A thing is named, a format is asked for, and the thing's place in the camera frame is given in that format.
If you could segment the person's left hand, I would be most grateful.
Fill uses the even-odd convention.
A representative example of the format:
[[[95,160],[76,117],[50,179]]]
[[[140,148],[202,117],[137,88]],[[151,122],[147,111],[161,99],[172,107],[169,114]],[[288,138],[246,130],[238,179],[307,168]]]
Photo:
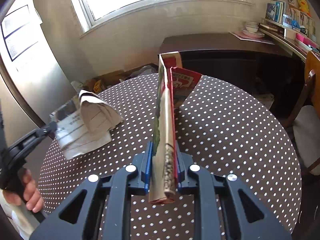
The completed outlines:
[[[33,213],[38,213],[44,207],[44,201],[28,169],[24,169],[22,183],[24,185],[23,199],[26,201],[26,208]],[[3,197],[9,204],[16,206],[22,204],[21,198],[14,192],[3,190]]]

